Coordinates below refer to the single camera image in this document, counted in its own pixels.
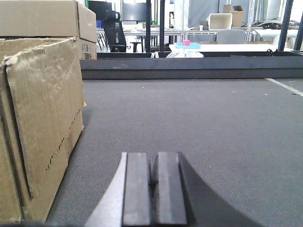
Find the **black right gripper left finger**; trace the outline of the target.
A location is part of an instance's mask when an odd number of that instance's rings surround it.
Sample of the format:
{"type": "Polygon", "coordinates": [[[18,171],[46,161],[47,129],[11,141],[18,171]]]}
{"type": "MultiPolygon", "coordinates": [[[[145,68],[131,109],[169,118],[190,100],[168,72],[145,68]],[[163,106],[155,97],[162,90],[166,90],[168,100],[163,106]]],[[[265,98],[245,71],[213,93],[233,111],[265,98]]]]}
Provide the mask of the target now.
{"type": "Polygon", "coordinates": [[[150,169],[145,153],[121,155],[115,175],[85,226],[149,226],[150,169]]]}

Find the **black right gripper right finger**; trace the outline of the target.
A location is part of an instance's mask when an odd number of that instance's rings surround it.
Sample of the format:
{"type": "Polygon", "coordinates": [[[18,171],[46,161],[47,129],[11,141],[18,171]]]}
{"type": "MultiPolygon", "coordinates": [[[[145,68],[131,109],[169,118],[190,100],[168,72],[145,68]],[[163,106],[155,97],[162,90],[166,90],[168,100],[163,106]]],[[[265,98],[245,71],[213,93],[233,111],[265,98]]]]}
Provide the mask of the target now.
{"type": "Polygon", "coordinates": [[[153,180],[157,227],[260,226],[220,197],[181,153],[159,152],[153,180]]]}

